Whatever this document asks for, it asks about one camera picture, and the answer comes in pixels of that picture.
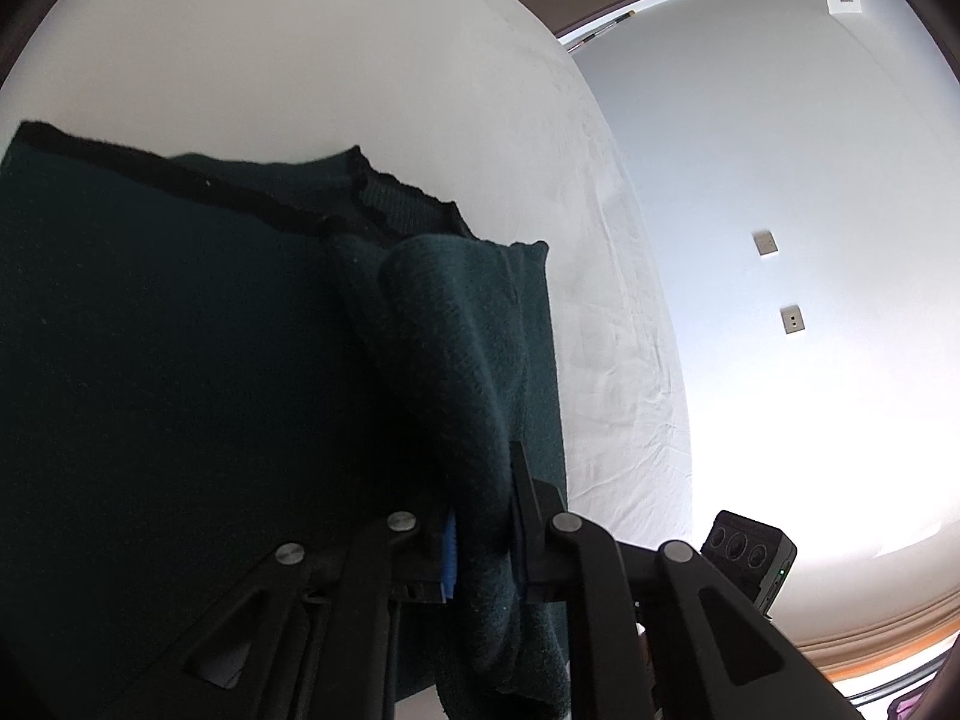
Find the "dark green knit sweater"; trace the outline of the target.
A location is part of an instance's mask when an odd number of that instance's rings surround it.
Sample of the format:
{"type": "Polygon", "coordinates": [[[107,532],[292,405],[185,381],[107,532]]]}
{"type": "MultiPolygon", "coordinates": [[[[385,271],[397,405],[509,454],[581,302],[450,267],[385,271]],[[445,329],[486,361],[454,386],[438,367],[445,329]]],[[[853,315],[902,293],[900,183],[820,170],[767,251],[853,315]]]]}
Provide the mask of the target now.
{"type": "Polygon", "coordinates": [[[566,479],[547,244],[475,236],[359,149],[161,158],[16,130],[2,160],[2,712],[221,718],[185,654],[298,543],[455,538],[398,694],[560,718],[566,626],[512,580],[511,454],[566,479]]]}

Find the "upper beige wall socket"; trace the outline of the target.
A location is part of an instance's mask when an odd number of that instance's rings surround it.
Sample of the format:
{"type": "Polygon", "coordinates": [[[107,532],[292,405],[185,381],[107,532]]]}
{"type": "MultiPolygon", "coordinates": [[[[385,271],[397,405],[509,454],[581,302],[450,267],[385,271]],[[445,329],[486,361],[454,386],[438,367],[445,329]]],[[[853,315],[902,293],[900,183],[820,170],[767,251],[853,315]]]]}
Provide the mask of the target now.
{"type": "Polygon", "coordinates": [[[771,231],[755,232],[754,243],[760,257],[771,257],[779,252],[775,236],[771,231]]]}

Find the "beige wall socket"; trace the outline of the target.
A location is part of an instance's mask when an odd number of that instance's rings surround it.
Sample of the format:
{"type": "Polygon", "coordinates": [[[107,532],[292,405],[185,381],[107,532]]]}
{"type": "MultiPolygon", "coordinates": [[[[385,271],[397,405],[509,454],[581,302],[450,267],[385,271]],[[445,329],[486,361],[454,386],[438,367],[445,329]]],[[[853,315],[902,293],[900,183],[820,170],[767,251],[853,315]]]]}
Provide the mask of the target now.
{"type": "Polygon", "coordinates": [[[804,316],[799,305],[788,305],[781,309],[782,327],[786,335],[802,332],[805,328],[804,316]]]}
{"type": "Polygon", "coordinates": [[[771,257],[779,252],[775,236],[771,231],[755,232],[754,243],[760,257],[771,257]]]}

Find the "lower beige wall socket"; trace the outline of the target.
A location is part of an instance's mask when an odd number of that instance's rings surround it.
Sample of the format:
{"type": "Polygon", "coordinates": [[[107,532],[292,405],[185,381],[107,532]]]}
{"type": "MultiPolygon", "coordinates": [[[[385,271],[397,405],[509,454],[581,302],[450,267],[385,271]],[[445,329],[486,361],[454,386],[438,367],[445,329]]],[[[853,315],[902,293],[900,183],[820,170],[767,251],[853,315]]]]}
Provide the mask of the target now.
{"type": "Polygon", "coordinates": [[[788,305],[781,309],[782,327],[786,335],[802,332],[805,328],[804,316],[799,305],[788,305]]]}

